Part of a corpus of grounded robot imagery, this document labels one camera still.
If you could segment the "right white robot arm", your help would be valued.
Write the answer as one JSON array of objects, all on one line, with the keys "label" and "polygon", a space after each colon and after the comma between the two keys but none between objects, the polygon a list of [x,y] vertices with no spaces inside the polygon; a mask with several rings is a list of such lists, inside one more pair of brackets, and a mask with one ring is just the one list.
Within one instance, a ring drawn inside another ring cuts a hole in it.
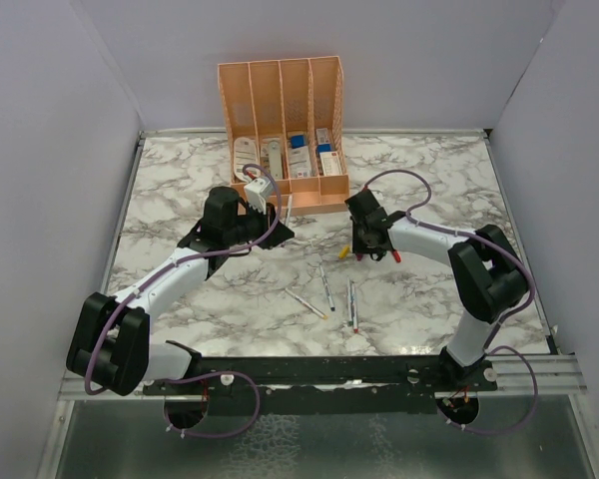
[{"label": "right white robot arm", "polygon": [[412,253],[449,266],[463,305],[456,331],[439,354],[438,377],[448,389],[470,383],[485,357],[495,323],[534,294],[532,278],[503,230],[474,232],[419,222],[409,212],[388,214],[372,191],[345,201],[352,221],[352,251],[379,261]]}]

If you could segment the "yellow pen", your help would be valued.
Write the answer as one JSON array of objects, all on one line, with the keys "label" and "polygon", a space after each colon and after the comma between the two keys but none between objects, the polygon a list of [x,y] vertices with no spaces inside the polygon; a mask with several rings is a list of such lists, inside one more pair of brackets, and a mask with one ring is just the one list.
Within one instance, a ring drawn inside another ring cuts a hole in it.
[{"label": "yellow pen", "polygon": [[295,301],[297,301],[299,304],[301,304],[303,307],[305,307],[306,309],[310,310],[313,314],[315,314],[318,317],[320,317],[321,319],[327,319],[328,318],[327,314],[325,314],[324,312],[322,312],[320,309],[318,309],[316,306],[312,305],[310,302],[308,302],[307,300],[305,300],[301,296],[299,296],[296,293],[294,293],[293,291],[291,291],[289,288],[285,288],[285,293],[288,294]]}]

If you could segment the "green pen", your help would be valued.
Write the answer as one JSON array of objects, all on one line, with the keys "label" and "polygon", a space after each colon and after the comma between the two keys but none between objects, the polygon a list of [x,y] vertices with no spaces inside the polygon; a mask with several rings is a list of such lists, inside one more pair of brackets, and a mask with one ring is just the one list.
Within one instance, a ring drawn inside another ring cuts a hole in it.
[{"label": "green pen", "polygon": [[352,282],[350,278],[346,280],[346,308],[347,325],[353,327],[353,306],[352,306]]}]

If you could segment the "purple pen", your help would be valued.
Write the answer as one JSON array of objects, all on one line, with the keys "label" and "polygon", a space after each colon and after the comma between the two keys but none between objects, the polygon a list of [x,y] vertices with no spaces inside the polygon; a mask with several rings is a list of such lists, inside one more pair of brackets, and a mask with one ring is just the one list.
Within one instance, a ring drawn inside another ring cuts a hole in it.
[{"label": "purple pen", "polygon": [[291,217],[292,217],[292,209],[293,209],[294,195],[289,195],[288,204],[286,208],[285,215],[285,226],[289,226]]}]

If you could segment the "blue pen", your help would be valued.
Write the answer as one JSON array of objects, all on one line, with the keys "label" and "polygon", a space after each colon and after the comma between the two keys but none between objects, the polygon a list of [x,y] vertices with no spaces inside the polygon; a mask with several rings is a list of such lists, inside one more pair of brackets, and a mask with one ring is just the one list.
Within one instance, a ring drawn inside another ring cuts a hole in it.
[{"label": "blue pen", "polygon": [[325,296],[328,301],[328,307],[329,307],[330,311],[335,311],[335,304],[334,304],[333,296],[332,296],[332,293],[331,293],[331,290],[329,287],[329,283],[328,283],[323,265],[320,264],[318,269],[319,269],[319,273],[320,273],[320,278],[322,280]]}]

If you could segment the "yellow pen cap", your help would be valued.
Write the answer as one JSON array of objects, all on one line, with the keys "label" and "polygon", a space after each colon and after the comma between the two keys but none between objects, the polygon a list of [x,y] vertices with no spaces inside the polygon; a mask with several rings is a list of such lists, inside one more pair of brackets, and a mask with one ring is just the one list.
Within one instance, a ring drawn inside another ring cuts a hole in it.
[{"label": "yellow pen cap", "polygon": [[351,252],[351,246],[350,245],[346,245],[339,252],[338,258],[339,259],[345,259],[345,258],[347,258],[350,255],[350,252]]}]

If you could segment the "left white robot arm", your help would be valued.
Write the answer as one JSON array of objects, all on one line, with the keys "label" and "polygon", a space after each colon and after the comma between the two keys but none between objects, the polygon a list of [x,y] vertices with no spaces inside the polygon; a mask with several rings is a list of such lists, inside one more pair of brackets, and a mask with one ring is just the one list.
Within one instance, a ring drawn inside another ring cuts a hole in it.
[{"label": "left white robot arm", "polygon": [[278,185],[256,179],[238,192],[214,187],[202,217],[156,269],[112,294],[94,292],[83,305],[66,358],[85,390],[130,394],[144,381],[166,380],[186,394],[200,384],[197,353],[175,341],[151,341],[153,322],[204,284],[231,257],[271,249],[293,238],[270,197]]}]

